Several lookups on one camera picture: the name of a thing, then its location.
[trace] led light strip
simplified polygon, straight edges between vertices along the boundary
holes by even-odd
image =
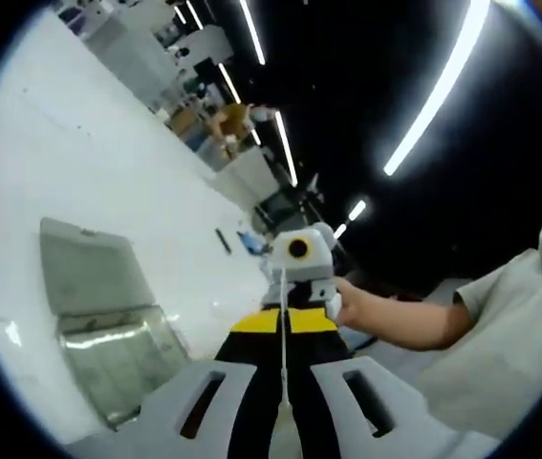
[[[226,67],[224,67],[224,64],[222,63],[220,63],[218,67],[220,68],[220,72],[222,73],[222,76],[226,80],[226,84],[228,85],[228,89],[232,93],[234,100],[236,101],[236,103],[241,103],[241,98],[239,97],[239,94],[236,92],[236,88],[234,87],[234,84],[232,84],[232,80],[230,79],[230,75],[226,71]]]
[[[338,239],[340,236],[343,235],[343,232],[347,230],[347,225],[344,223],[341,223],[340,226],[335,231],[335,239]]]
[[[349,212],[349,219],[352,222],[356,220],[359,217],[359,215],[364,211],[365,208],[366,208],[366,203],[360,199],[358,203],[354,206],[352,211]]]
[[[255,132],[255,129],[251,130],[251,134],[253,136],[253,140],[256,142],[257,145],[261,145],[262,141],[260,140],[260,136],[258,136],[258,133]]]
[[[185,18],[184,18],[184,14],[182,13],[182,11],[179,9],[179,7],[174,7],[174,8],[175,8],[175,13],[179,17],[180,21],[182,21],[182,24],[185,24]]]
[[[489,0],[470,0],[470,6],[466,13],[462,31],[451,52],[451,56],[444,66],[436,86],[434,86],[432,93],[425,102],[422,111],[383,168],[383,171],[387,175],[391,176],[396,172],[396,169],[402,164],[406,155],[411,152],[415,143],[420,139],[423,132],[425,132],[425,129],[427,129],[427,126],[438,113],[441,105],[443,105],[444,100],[451,91],[451,88],[455,84],[458,76],[466,65],[466,61],[472,53],[472,49],[485,24],[488,10]]]
[[[194,10],[194,7],[192,6],[192,3],[190,2],[190,0],[185,0],[185,4],[187,5],[187,8],[190,10],[190,12],[192,13],[192,16],[194,16],[194,22],[196,23],[196,25],[198,26],[198,28],[200,30],[203,29],[203,23],[201,22],[201,20],[199,19],[198,17],[198,14],[196,13],[196,11]]]
[[[288,392],[288,350],[287,350],[287,330],[286,314],[288,313],[288,282],[286,280],[286,269],[281,269],[280,282],[281,303],[279,312],[281,313],[281,393],[282,400],[286,407],[290,407],[290,395]]]
[[[255,49],[255,53],[258,56],[258,62],[260,62],[260,65],[265,65],[267,62],[264,58],[264,53],[262,53],[262,45],[260,45],[260,38],[258,37],[258,32],[253,25],[253,18],[251,17],[251,12],[249,11],[248,2],[246,0],[239,1],[241,3],[241,8],[243,9],[245,22],[248,23],[249,35],[251,35],[251,40],[253,41],[253,48]]]
[[[286,134],[286,126],[283,124],[283,118],[281,112],[275,113],[275,120],[277,121],[277,127],[279,128],[279,136],[283,143],[283,149],[286,152],[286,160],[288,160],[288,168],[290,169],[290,176],[292,177],[292,186],[298,185],[298,178],[296,177],[296,169],[293,166],[292,151],[290,150],[290,144],[288,143],[288,135]]]

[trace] white wall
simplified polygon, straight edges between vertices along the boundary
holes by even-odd
[[[257,145],[227,164],[209,184],[249,214],[279,191],[279,183]]]
[[[120,19],[141,32],[155,33],[173,20],[175,10],[163,0],[141,0],[132,8],[120,8]]]
[[[156,299],[201,357],[267,287],[233,231],[243,214],[205,185],[212,177],[52,13],[39,15],[0,74],[0,364],[58,441],[102,426],[54,339],[39,220],[130,238]]]
[[[150,31],[127,28],[116,16],[88,39],[86,46],[147,106],[161,100],[162,92],[174,85],[179,72]]]
[[[190,54],[180,60],[180,67],[185,69],[207,58],[217,65],[234,54],[224,30],[213,24],[185,36],[176,45],[190,50]]]

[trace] black ceiling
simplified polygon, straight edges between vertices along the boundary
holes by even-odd
[[[205,0],[194,2],[205,8]],[[281,108],[298,176],[319,172],[341,238],[366,271],[409,289],[476,276],[536,243],[542,225],[542,50],[493,6],[464,71],[398,172],[382,167],[455,44],[467,0],[206,0],[235,50],[242,98]],[[262,131],[282,156],[277,136]]]

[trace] person in background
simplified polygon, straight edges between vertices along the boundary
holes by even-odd
[[[255,124],[272,120],[275,113],[276,109],[266,105],[232,103],[213,115],[207,126],[218,145],[231,157]]]
[[[177,84],[187,95],[204,98],[206,95],[206,85],[198,76],[187,76],[187,70],[182,69],[177,74]]]
[[[449,307],[371,295],[342,278],[336,284],[339,325],[410,350],[445,350],[415,385],[446,425],[503,440],[542,395],[538,251],[458,289]]]
[[[166,48],[166,52],[170,54],[176,65],[179,65],[179,61],[190,54],[189,48],[181,48],[178,45],[169,46]]]

